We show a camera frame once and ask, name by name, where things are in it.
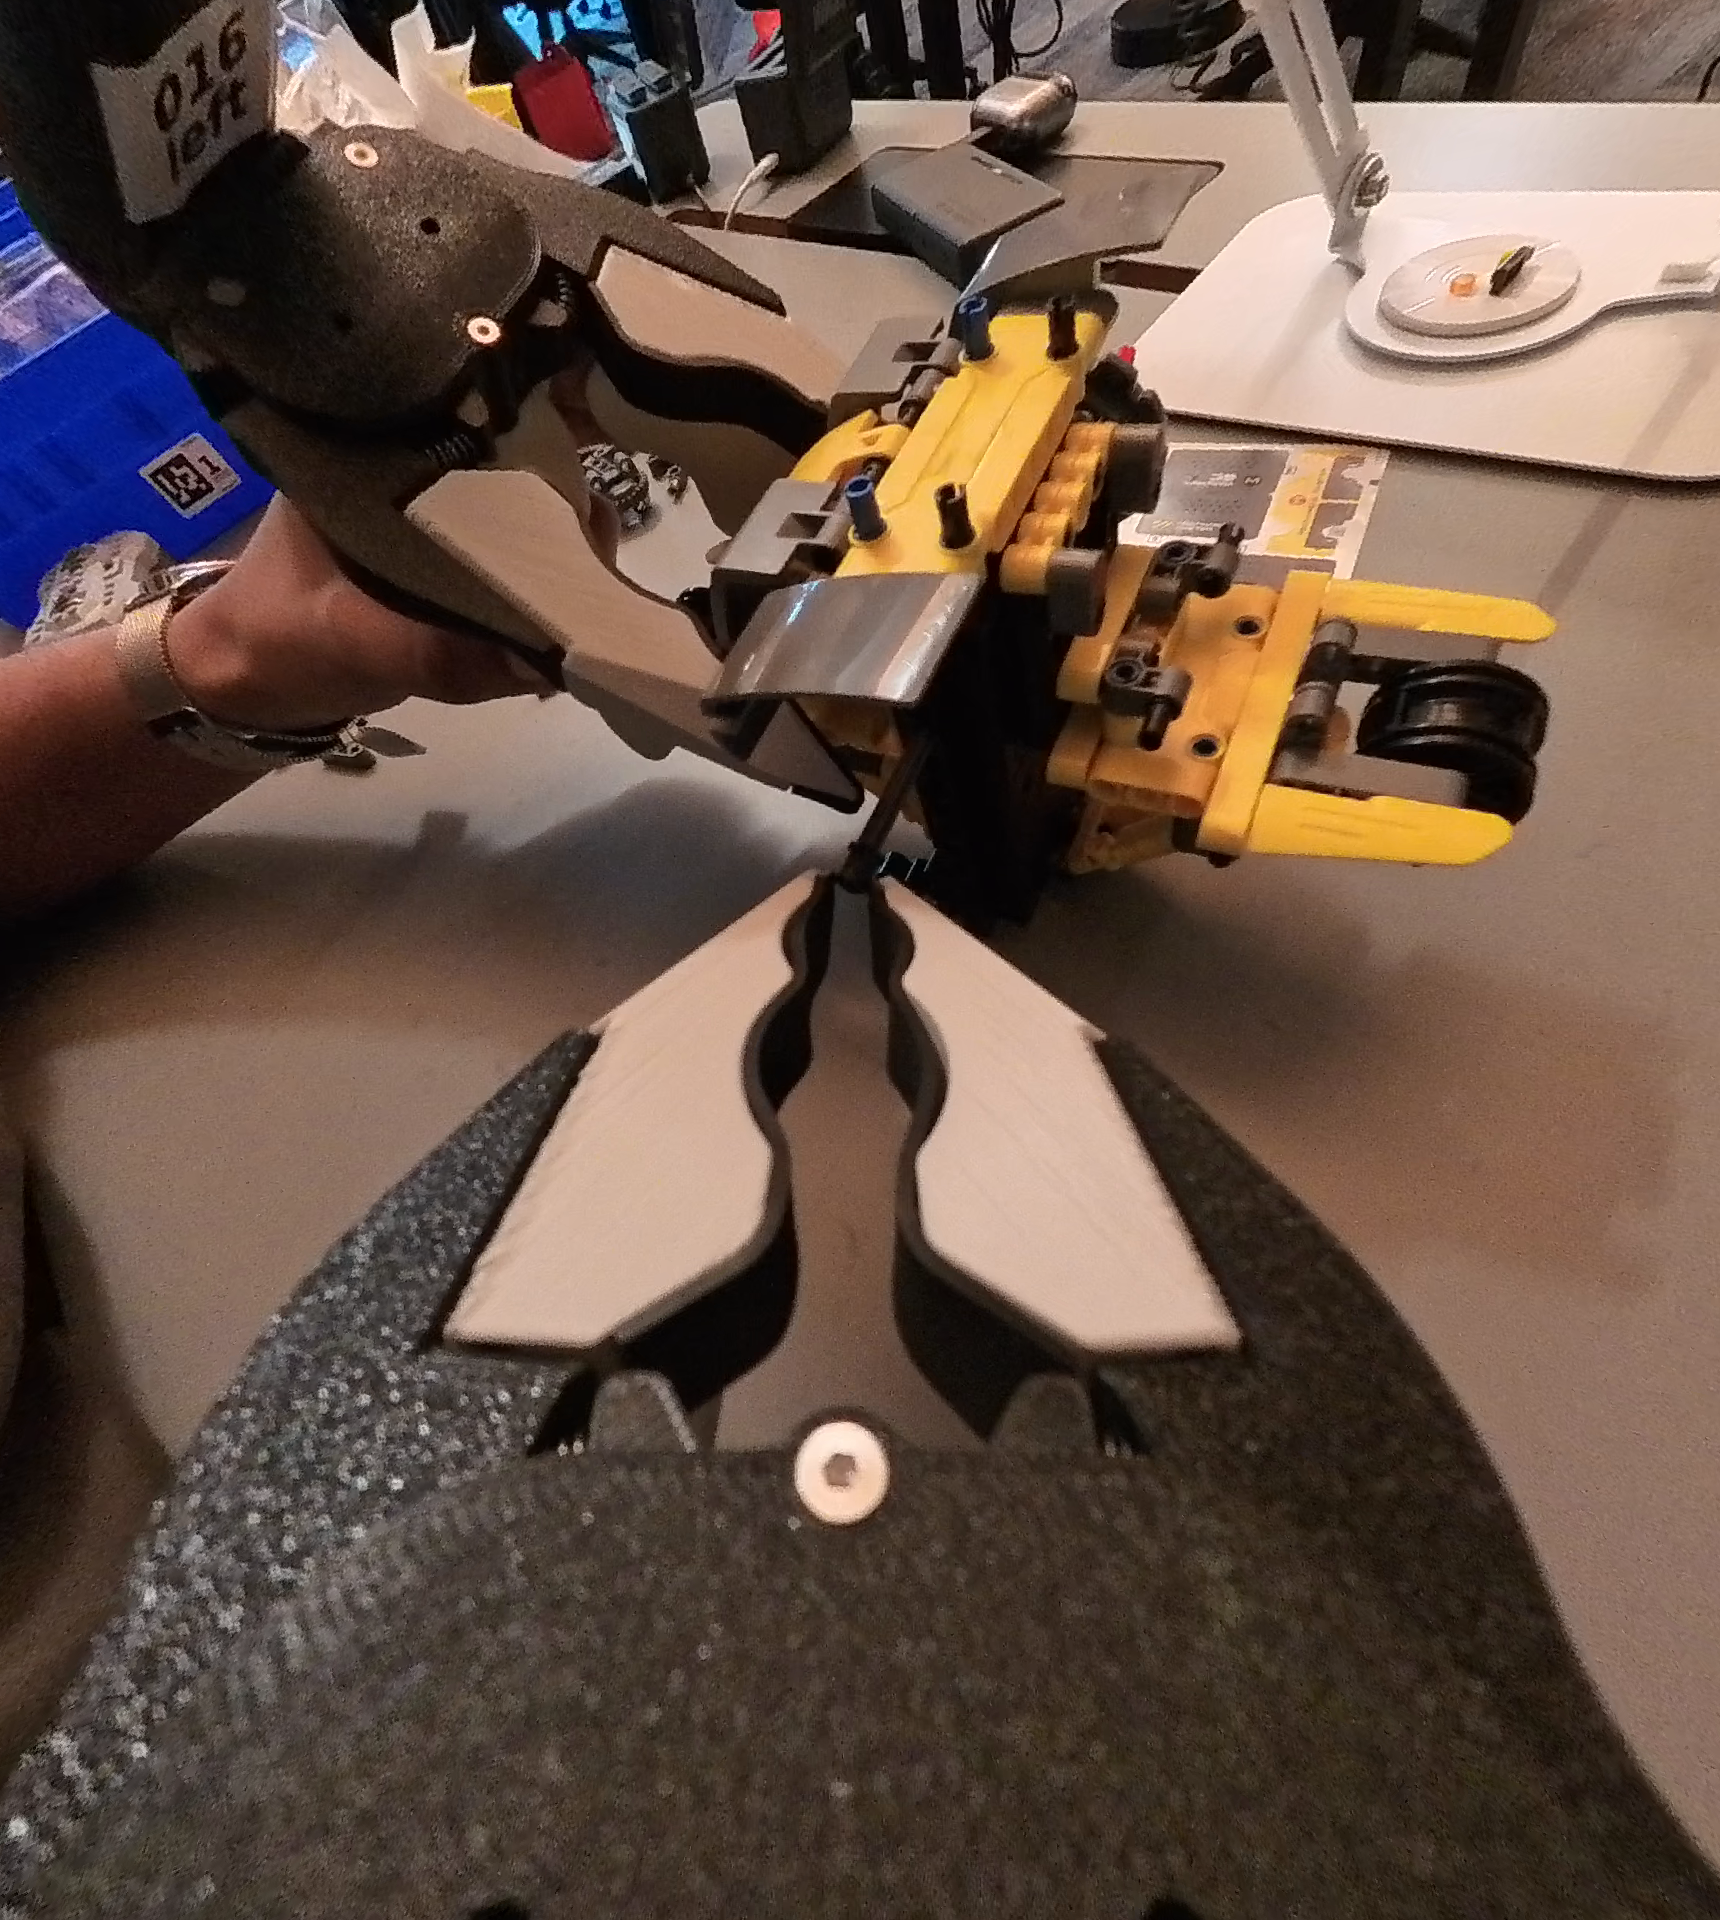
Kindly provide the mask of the clear plastic bags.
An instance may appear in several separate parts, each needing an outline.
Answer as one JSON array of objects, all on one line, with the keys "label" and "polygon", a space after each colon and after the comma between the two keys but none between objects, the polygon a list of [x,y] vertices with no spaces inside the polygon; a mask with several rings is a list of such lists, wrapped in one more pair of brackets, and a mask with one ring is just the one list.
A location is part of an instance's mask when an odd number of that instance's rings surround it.
[{"label": "clear plastic bags", "polygon": [[521,131],[470,107],[483,3],[277,3],[277,127],[407,127],[454,151]]}]

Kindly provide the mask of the black charger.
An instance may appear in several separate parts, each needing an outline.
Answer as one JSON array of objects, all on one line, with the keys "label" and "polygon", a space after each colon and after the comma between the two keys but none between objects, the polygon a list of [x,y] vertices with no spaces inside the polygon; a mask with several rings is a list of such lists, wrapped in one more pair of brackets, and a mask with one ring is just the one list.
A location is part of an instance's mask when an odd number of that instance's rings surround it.
[{"label": "black charger", "polygon": [[651,205],[671,205],[709,180],[693,84],[680,72],[631,67],[608,84],[608,107]]},{"label": "black charger", "polygon": [[734,80],[747,158],[772,163],[775,176],[803,176],[851,127],[851,3],[757,0],[755,16],[772,16],[772,39],[761,39]]}]

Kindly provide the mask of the grey toy battery box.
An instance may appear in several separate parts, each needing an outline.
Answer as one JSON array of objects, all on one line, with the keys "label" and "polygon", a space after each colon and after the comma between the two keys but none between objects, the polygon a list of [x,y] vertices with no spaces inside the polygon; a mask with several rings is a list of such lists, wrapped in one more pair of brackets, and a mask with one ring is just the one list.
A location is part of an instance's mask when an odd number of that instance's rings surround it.
[{"label": "grey toy battery box", "polygon": [[181,575],[186,564],[177,564],[148,531],[85,538],[41,575],[22,651],[107,631],[135,607],[177,589]]}]

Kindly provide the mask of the blue plastic bin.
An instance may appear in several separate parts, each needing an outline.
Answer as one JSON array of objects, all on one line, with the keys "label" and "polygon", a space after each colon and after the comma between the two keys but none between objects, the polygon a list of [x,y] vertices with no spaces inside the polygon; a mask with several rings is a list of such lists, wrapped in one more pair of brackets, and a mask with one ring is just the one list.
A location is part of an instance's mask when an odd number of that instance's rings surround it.
[{"label": "blue plastic bin", "polygon": [[194,560],[272,500],[186,370],[112,317],[0,180],[0,621],[28,626],[46,568],[142,531]]}]

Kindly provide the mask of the yellow grey sticker sheet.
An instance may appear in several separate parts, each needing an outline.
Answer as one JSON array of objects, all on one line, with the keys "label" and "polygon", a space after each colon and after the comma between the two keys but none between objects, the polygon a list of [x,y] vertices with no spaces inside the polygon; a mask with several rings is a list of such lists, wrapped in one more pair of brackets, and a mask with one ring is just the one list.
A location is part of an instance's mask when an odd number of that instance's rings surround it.
[{"label": "yellow grey sticker sheet", "polygon": [[1388,472],[1386,443],[1221,443],[1170,439],[1151,513],[1124,538],[1215,538],[1241,528],[1241,568],[1287,564],[1351,580]]}]

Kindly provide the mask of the person's left hand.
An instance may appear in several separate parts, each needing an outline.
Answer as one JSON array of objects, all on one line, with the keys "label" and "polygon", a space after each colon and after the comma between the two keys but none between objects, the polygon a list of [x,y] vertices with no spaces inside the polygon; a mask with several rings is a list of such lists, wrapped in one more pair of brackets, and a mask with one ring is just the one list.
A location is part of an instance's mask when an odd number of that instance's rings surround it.
[{"label": "person's left hand", "polygon": [[265,506],[239,564],[171,614],[167,659],[199,710],[281,735],[386,715],[413,696],[553,696],[553,680],[501,646],[373,602],[284,499]]}]

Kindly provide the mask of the person's left forearm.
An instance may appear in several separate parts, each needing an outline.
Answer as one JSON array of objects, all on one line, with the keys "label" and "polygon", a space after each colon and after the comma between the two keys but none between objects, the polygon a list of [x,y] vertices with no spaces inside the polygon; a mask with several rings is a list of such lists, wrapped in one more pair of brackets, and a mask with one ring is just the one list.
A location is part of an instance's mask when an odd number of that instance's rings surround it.
[{"label": "person's left forearm", "polygon": [[74,899],[245,781],[148,730],[107,634],[0,659],[0,921]]}]

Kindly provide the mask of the red object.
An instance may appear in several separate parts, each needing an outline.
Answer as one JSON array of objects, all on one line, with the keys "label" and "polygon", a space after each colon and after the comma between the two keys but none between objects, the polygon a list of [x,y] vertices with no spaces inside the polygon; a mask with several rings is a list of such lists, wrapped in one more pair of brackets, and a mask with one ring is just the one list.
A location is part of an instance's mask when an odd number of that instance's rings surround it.
[{"label": "red object", "polygon": [[566,45],[546,45],[546,55],[521,63],[521,67],[514,72],[514,107],[515,107],[521,127],[528,127],[539,145],[548,145],[548,151],[557,151],[557,158],[574,158],[574,163],[586,158],[586,151],[584,151],[584,145],[586,145],[584,131],[586,131],[586,127],[592,127],[592,131],[608,127],[604,115],[598,115],[598,104],[592,104],[584,63],[571,55]]}]

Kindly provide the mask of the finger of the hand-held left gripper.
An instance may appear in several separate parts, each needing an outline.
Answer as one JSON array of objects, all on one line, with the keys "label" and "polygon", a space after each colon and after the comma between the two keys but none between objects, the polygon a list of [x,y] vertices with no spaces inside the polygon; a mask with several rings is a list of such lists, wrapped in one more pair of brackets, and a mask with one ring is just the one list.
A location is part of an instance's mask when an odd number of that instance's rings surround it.
[{"label": "finger of the hand-held left gripper", "polygon": [[775,707],[747,756],[707,710],[719,659],[680,602],[640,594],[584,533],[574,506],[531,467],[458,467],[407,500],[407,520],[566,651],[566,690],[646,756],[687,748],[768,788],[860,811],[862,788],[811,722]]},{"label": "finger of the hand-held left gripper", "polygon": [[584,402],[624,448],[811,448],[843,358],[785,312],[608,243],[566,266]]}]

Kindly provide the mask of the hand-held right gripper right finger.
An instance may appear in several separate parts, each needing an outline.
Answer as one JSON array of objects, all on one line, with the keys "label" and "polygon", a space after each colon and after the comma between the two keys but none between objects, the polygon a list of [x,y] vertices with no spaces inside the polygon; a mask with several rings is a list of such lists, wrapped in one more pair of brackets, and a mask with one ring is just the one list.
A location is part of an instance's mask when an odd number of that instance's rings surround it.
[{"label": "hand-held right gripper right finger", "polygon": [[890,1082],[895,1328],[960,1419],[1028,1375],[1230,1350],[1235,1319],[1102,1067],[1102,1031],[910,885],[871,891]]}]

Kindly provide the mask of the yellow grey brick toy vehicle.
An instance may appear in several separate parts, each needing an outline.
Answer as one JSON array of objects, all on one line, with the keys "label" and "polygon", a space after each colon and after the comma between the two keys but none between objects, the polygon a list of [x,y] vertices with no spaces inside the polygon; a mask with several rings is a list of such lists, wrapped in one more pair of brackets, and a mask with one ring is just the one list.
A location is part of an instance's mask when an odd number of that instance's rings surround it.
[{"label": "yellow grey brick toy vehicle", "polygon": [[1503,663],[1537,602],[1241,568],[1241,528],[1139,544],[1159,400],[1112,302],[960,296],[887,323],[826,437],[709,564],[707,696],[732,748],[791,707],[877,797],[927,735],[890,870],[969,928],[1057,870],[1165,852],[1471,868],[1538,781],[1544,688]]}]

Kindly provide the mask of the dark grey plate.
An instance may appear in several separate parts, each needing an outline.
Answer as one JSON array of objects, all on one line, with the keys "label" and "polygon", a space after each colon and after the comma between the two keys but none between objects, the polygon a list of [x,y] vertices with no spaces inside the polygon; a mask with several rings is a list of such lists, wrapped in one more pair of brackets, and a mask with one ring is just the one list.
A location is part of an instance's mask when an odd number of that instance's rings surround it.
[{"label": "dark grey plate", "polygon": [[[900,253],[871,219],[871,176],[922,145],[881,145],[851,163],[829,183],[785,205],[804,176],[768,180],[738,212],[738,234],[791,238],[843,253]],[[1165,245],[1183,205],[1218,176],[1218,163],[1144,163],[1144,158],[1078,158],[1053,151],[1012,163],[1035,180],[1049,180],[1068,205],[1003,234],[979,269],[969,277],[969,296],[1041,302],[1057,293],[1088,293],[1102,266],[1151,257]]]}]

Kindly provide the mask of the silver oval case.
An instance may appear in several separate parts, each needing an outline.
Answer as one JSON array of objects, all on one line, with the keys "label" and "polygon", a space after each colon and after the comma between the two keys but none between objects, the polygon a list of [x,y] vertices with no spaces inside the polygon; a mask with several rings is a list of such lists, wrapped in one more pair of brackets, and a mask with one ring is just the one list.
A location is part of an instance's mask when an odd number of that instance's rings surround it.
[{"label": "silver oval case", "polygon": [[1068,72],[1003,75],[970,100],[970,140],[992,158],[1041,158],[1073,127],[1081,89]]}]

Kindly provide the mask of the pile of toy brick pieces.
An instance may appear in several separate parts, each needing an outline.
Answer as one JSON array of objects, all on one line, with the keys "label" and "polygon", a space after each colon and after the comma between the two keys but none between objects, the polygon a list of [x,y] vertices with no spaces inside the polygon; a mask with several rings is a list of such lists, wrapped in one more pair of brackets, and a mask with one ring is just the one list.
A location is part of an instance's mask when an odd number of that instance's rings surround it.
[{"label": "pile of toy brick pieces", "polygon": [[668,456],[637,456],[610,439],[578,443],[584,483],[608,506],[620,533],[652,528],[662,506],[687,499],[687,467]]}]

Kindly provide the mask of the white book stand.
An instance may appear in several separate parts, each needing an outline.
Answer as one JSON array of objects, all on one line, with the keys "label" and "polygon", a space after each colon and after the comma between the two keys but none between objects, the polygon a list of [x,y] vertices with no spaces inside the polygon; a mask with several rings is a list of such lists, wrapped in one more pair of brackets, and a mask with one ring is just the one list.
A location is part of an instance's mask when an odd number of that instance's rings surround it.
[{"label": "white book stand", "polygon": [[1327,3],[1254,3],[1322,196],[1139,343],[1182,415],[1720,483],[1720,196],[1394,190]]}]

